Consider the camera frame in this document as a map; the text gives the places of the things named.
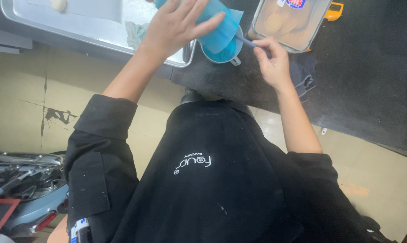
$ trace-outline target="black chef jacket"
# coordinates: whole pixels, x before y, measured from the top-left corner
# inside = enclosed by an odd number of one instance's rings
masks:
[[[287,153],[223,101],[170,115],[142,179],[126,143],[137,105],[94,95],[66,152],[68,226],[94,242],[367,242],[325,154]]]

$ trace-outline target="finger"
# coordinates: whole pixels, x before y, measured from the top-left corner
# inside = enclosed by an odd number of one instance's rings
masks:
[[[213,31],[215,28],[217,28],[218,25],[223,21],[223,19],[226,16],[226,12],[221,12],[217,14],[216,16],[212,17],[211,19],[202,22],[198,25],[196,25],[193,28],[193,38],[199,38],[201,36],[209,34],[211,31]]]
[[[206,5],[209,3],[210,0],[197,0],[193,9],[187,14],[185,17],[185,21],[187,23],[196,23],[196,20],[199,18],[199,16],[202,14],[202,12],[205,10]]]
[[[253,52],[259,61],[260,71],[262,71],[270,63],[270,61],[268,60],[266,53],[261,48],[255,47]]]
[[[178,7],[180,2],[181,0],[168,0],[158,11],[172,13]]]
[[[256,40],[253,41],[253,43],[260,47],[267,47],[270,50],[271,55],[273,57],[278,57],[287,54],[286,49],[282,47],[282,45],[280,45],[280,43],[272,37],[265,38],[263,40]]]
[[[179,7],[175,10],[175,15],[180,18],[184,19],[188,13],[193,9],[194,5],[196,3],[196,0],[184,0],[182,3],[179,5]]]

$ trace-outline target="dish towel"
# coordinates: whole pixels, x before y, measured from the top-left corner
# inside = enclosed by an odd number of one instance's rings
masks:
[[[146,35],[149,24],[136,25],[133,22],[125,21],[125,30],[127,31],[127,44],[135,50],[139,47],[143,37]]]
[[[289,55],[289,72],[301,103],[308,100],[307,92],[316,87],[317,60],[310,53]]]

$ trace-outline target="person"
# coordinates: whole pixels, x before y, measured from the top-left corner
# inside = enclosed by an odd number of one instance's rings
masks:
[[[68,228],[88,218],[94,242],[367,242],[361,216],[337,184],[289,75],[286,50],[255,41],[277,94],[288,153],[252,115],[225,100],[185,102],[141,180],[126,144],[137,102],[155,71],[224,18],[195,22],[209,0],[168,0],[135,55],[75,125],[66,152]]]

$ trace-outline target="sleeve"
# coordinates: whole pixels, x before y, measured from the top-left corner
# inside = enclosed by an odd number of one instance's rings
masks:
[[[94,95],[68,141],[68,230],[88,218],[94,242],[110,241],[139,183],[125,141],[136,108],[127,99]]]
[[[330,156],[295,152],[287,155],[298,165],[298,188],[305,207],[304,234],[298,242],[371,242],[360,214],[338,186]]]

